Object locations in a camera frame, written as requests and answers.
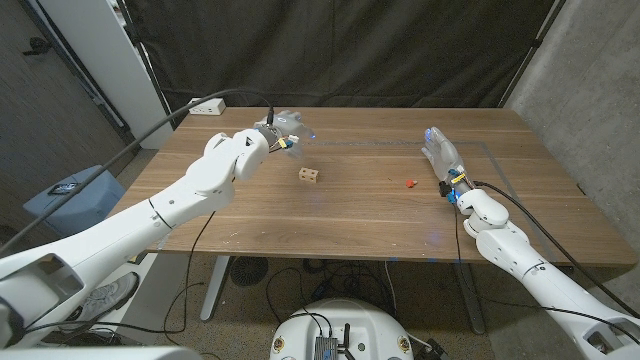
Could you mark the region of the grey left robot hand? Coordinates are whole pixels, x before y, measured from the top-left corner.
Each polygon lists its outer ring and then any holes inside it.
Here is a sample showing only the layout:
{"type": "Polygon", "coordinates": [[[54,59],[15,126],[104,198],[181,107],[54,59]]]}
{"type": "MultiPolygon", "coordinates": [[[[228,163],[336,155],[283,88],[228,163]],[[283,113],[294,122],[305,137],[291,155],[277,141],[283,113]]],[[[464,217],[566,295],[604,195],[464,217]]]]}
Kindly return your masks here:
{"type": "Polygon", "coordinates": [[[254,128],[267,139],[270,152],[283,152],[294,158],[303,155],[303,142],[315,138],[314,131],[302,122],[301,114],[290,110],[275,114],[271,125],[263,118],[254,128]]]}

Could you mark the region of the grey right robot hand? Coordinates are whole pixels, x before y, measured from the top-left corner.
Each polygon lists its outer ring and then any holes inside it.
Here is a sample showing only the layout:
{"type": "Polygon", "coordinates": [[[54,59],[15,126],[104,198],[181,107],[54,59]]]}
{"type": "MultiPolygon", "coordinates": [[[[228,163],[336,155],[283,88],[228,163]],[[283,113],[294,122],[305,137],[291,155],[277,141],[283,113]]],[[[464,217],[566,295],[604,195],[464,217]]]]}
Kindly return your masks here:
{"type": "Polygon", "coordinates": [[[437,128],[427,128],[421,149],[431,164],[436,177],[460,194],[470,191],[473,186],[466,174],[464,162],[453,143],[437,128]]]}

